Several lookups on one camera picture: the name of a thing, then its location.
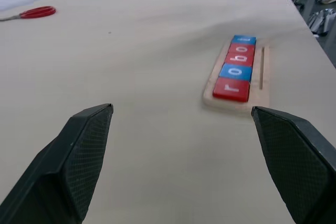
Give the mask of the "red-handled scissors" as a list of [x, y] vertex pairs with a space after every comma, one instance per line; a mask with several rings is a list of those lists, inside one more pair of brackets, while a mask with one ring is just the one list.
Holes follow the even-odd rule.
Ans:
[[56, 9], [53, 6], [43, 6], [34, 9], [24, 11], [18, 15], [14, 15], [7, 18], [0, 18], [0, 22], [15, 20], [15, 19], [33, 19], [41, 18], [53, 15], [56, 13]]

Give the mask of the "red letter r block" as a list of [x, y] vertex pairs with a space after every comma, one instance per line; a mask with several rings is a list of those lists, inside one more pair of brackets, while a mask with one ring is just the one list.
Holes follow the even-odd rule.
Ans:
[[250, 83], [244, 80], [219, 77], [213, 89], [213, 97], [235, 102], [247, 102]]

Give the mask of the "wooden letter tray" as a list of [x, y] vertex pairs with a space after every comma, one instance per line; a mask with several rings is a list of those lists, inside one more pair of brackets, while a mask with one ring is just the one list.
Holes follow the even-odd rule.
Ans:
[[254, 63], [252, 66], [252, 74], [250, 80], [249, 99], [247, 102], [235, 102], [230, 100], [222, 100], [213, 97], [213, 89], [219, 78], [219, 73], [224, 65], [224, 61], [231, 40], [224, 43], [221, 52], [215, 62], [214, 68], [207, 81], [207, 85], [203, 93], [203, 102], [208, 107], [215, 110], [233, 112], [238, 114], [250, 113], [254, 106], [269, 106], [269, 47], [256, 41], [254, 54]]

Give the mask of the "red letter o block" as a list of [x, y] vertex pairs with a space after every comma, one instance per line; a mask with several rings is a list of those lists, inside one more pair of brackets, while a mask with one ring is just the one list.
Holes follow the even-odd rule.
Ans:
[[253, 54], [255, 52], [255, 45], [231, 43], [228, 51], [239, 54]]

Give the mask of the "blue letter t block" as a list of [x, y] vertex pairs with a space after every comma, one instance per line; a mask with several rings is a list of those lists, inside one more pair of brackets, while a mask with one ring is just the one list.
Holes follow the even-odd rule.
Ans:
[[245, 36], [245, 35], [234, 35], [231, 43], [234, 44], [247, 44], [247, 45], [255, 45], [256, 37]]

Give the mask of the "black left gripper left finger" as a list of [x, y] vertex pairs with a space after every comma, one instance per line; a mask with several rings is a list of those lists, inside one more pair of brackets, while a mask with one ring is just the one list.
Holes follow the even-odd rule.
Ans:
[[82, 224], [103, 165], [113, 105], [73, 115], [0, 204], [0, 224]]

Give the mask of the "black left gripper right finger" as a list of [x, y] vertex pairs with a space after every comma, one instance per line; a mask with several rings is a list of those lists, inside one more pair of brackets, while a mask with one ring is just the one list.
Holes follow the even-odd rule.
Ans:
[[336, 148], [306, 119], [251, 110], [271, 178], [296, 224], [336, 224]]

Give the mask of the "blue letter o block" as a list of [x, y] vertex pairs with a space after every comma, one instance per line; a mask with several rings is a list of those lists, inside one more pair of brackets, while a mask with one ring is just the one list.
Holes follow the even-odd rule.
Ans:
[[219, 73], [219, 77], [250, 82], [252, 71], [252, 67], [224, 63]]

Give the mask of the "red letter b block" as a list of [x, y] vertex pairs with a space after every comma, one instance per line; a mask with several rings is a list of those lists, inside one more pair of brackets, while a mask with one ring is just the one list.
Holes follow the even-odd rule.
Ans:
[[236, 52], [228, 52], [224, 63], [252, 67], [254, 63], [254, 54], [239, 54]]

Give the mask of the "crumpled silver foil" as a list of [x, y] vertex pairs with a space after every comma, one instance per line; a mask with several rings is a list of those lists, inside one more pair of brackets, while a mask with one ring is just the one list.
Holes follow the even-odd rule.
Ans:
[[310, 31], [318, 36], [326, 36], [336, 17], [336, 10], [327, 8], [313, 13], [308, 19]]

